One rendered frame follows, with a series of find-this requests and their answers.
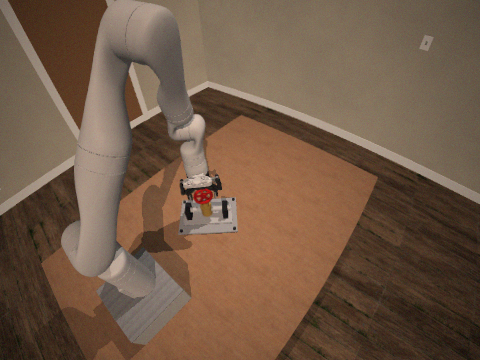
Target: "gray square platform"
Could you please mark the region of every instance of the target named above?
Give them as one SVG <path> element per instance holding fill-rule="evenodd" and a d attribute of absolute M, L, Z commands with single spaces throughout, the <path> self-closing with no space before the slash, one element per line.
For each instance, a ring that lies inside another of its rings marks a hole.
<path fill-rule="evenodd" d="M 228 202 L 228 217 L 226 219 L 223 218 L 222 214 L 222 200 L 227 200 Z M 192 220 L 188 220 L 185 216 L 185 206 L 187 203 L 192 204 Z M 203 216 L 199 204 L 192 200 L 184 200 L 180 212 L 180 228 L 178 230 L 178 235 L 238 232 L 236 199 L 212 199 L 211 203 L 212 215 Z"/>
<path fill-rule="evenodd" d="M 153 272 L 155 288 L 143 298 L 132 299 L 117 287 L 105 283 L 97 294 L 120 326 L 128 340 L 146 345 L 190 300 L 170 275 L 145 250 L 134 255 Z"/>

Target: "red object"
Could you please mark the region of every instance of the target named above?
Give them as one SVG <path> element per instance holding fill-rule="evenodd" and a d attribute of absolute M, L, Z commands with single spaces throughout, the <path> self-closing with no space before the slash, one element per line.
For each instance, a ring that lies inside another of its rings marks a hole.
<path fill-rule="evenodd" d="M 212 190 L 210 189 L 200 189 L 195 191 L 193 194 L 193 199 L 197 204 L 207 204 L 213 198 Z"/>

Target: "white outlet cover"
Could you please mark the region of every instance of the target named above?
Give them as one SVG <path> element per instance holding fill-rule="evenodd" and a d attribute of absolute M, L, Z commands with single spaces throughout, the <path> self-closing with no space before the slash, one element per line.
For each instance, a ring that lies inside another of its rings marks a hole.
<path fill-rule="evenodd" d="M 430 49 L 430 45 L 432 45 L 433 36 L 425 35 L 422 40 L 422 44 L 420 45 L 420 50 L 428 51 Z"/>

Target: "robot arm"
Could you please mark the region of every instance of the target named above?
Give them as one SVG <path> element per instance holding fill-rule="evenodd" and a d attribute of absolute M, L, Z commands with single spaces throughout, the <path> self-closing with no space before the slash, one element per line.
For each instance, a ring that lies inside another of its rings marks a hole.
<path fill-rule="evenodd" d="M 75 156 L 80 221 L 64 231 L 62 247 L 82 275 L 99 276 L 121 292 L 139 297 L 153 289 L 155 276 L 116 241 L 132 145 L 124 98 L 132 61 L 148 65 L 160 79 L 157 100 L 168 133 L 174 140 L 186 141 L 180 151 L 187 177 L 208 178 L 205 121 L 193 113 L 186 91 L 175 18 L 158 5 L 117 0 L 100 23 Z"/>

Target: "orange rug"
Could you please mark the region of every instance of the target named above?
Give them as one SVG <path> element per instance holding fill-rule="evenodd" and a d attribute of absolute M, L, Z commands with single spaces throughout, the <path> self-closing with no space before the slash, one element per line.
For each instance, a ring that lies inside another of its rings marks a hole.
<path fill-rule="evenodd" d="M 118 242 L 144 247 L 191 295 L 145 346 L 131 344 L 63 249 L 43 263 L 87 359 L 275 359 L 350 238 L 377 178 L 240 116 L 205 141 L 238 233 L 178 235 L 179 158 L 120 203 Z"/>

